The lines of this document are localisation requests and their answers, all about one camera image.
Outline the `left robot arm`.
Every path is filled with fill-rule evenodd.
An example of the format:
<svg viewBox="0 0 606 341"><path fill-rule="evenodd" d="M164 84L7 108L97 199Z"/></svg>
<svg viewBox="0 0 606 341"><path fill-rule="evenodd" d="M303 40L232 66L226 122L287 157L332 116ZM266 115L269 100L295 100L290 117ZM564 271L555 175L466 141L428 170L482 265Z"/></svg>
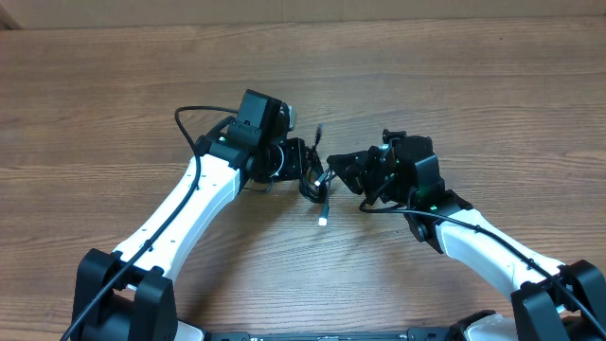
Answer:
<svg viewBox="0 0 606 341"><path fill-rule="evenodd" d="M78 267L65 340L204 341L179 318L174 283L213 219L248 181L272 185L303 172L302 140L290 138L296 112L247 90L239 109L187 143L187 170L169 196L110 253L91 249Z"/></svg>

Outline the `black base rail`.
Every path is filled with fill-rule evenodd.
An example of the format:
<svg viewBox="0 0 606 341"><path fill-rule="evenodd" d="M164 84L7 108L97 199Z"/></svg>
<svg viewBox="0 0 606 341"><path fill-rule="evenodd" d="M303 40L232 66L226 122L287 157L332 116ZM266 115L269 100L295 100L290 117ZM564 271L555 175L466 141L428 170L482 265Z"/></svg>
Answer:
<svg viewBox="0 0 606 341"><path fill-rule="evenodd" d="M514 320L483 310L448 327L410 327L389 332L208 332L204 341L517 341Z"/></svg>

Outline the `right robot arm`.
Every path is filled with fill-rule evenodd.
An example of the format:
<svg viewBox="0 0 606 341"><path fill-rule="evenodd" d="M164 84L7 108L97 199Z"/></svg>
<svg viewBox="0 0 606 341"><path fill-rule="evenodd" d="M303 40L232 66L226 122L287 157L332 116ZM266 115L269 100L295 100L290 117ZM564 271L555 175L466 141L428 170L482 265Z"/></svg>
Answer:
<svg viewBox="0 0 606 341"><path fill-rule="evenodd" d="M448 340L602 340L605 277L592 263L566 264L515 241L446 188L430 138L383 132L383 144L328 158L365 199L365 213L402 215L419 242L458 260L505 296L513 316L485 310L454 323ZM378 209L376 201L386 206Z"/></svg>

